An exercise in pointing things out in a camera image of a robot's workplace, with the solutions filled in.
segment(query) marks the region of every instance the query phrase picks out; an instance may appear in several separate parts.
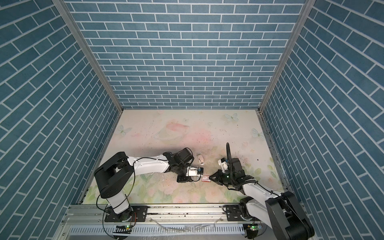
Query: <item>wall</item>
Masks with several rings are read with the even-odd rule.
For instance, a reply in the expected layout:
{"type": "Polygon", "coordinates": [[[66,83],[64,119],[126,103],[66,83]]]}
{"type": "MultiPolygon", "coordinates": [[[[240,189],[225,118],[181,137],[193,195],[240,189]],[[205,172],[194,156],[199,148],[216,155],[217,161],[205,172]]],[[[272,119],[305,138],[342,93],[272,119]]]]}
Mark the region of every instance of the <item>wall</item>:
{"type": "Polygon", "coordinates": [[[383,13],[317,0],[265,111],[320,239],[384,239],[383,13]]]}
{"type": "Polygon", "coordinates": [[[257,108],[304,0],[154,2],[66,1],[124,108],[257,108]]]}
{"type": "Polygon", "coordinates": [[[50,238],[117,112],[50,0],[0,5],[0,239],[50,238]]]}

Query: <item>brick wallpaper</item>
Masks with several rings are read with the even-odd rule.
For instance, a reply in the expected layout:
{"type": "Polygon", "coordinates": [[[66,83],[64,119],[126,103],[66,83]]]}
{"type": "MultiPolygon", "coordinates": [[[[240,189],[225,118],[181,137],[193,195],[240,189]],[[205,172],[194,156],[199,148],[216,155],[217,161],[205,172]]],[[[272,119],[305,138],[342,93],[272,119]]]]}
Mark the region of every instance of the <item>brick wallpaper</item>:
{"type": "Polygon", "coordinates": [[[66,1],[124,108],[257,108],[304,0],[66,1]]]}
{"type": "Polygon", "coordinates": [[[384,239],[384,2],[317,0],[267,124],[319,239],[384,239]]]}
{"type": "Polygon", "coordinates": [[[0,239],[50,239],[117,111],[50,0],[0,0],[0,239]]]}

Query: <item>floral tabletop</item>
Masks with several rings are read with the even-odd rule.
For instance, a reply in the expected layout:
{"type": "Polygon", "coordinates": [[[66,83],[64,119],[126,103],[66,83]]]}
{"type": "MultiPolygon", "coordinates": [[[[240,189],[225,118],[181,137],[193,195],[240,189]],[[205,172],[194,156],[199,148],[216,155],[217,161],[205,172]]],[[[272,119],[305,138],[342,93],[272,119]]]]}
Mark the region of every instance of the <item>floral tabletop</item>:
{"type": "MultiPolygon", "coordinates": [[[[100,165],[120,151],[150,157],[189,147],[195,157],[192,166],[201,166],[196,156],[202,154],[204,175],[212,175],[220,169],[217,161],[226,157],[227,142],[232,158],[239,158],[246,174],[270,189],[283,190],[253,110],[125,110],[100,165]]],[[[173,172],[138,175],[128,200],[133,204],[228,203],[244,198],[214,182],[177,183],[176,178],[173,172]]],[[[132,183],[133,176],[123,188],[125,194],[132,183]]],[[[93,179],[83,204],[95,204],[98,195],[93,179]]]]}

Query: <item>floral tablecloth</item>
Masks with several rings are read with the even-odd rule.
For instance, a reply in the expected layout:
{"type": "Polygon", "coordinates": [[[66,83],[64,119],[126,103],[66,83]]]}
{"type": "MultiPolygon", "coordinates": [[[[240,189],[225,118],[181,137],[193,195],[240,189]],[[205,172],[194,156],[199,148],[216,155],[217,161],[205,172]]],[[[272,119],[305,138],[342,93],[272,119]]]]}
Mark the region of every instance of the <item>floral tablecloth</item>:
{"type": "MultiPolygon", "coordinates": [[[[226,156],[227,142],[232,158],[240,159],[246,174],[270,189],[283,190],[252,110],[125,110],[100,165],[119,151],[127,156],[150,157],[189,147],[195,156],[192,166],[201,166],[196,156],[202,154],[204,175],[212,175],[220,168],[217,161],[226,156]]],[[[172,172],[138,175],[128,200],[133,204],[224,203],[244,197],[214,182],[177,183],[176,178],[172,172]]],[[[132,183],[133,176],[123,188],[125,194],[132,183]]],[[[93,179],[83,204],[95,204],[98,195],[93,179]]],[[[98,203],[107,201],[99,199],[98,203]]]]}

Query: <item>robotic arm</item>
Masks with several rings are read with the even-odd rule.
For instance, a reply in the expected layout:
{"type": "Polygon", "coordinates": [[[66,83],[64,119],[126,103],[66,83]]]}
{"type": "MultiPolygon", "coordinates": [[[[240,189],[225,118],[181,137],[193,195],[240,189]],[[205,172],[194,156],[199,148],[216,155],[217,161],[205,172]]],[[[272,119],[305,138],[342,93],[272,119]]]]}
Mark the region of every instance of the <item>robotic arm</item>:
{"type": "MultiPolygon", "coordinates": [[[[128,157],[118,152],[95,171],[100,196],[111,205],[110,213],[117,222],[132,217],[132,208],[122,189],[132,174],[150,172],[174,172],[177,182],[192,182],[193,176],[201,176],[203,168],[191,167],[194,160],[189,148],[172,154],[164,152],[154,157],[128,157]]],[[[260,219],[273,229],[278,240],[307,240],[314,229],[304,210],[291,192],[271,191],[261,186],[252,176],[245,175],[238,158],[231,158],[227,143],[227,159],[218,161],[221,169],[209,179],[227,188],[240,191],[248,197],[240,200],[237,211],[244,220],[260,219]]]]}

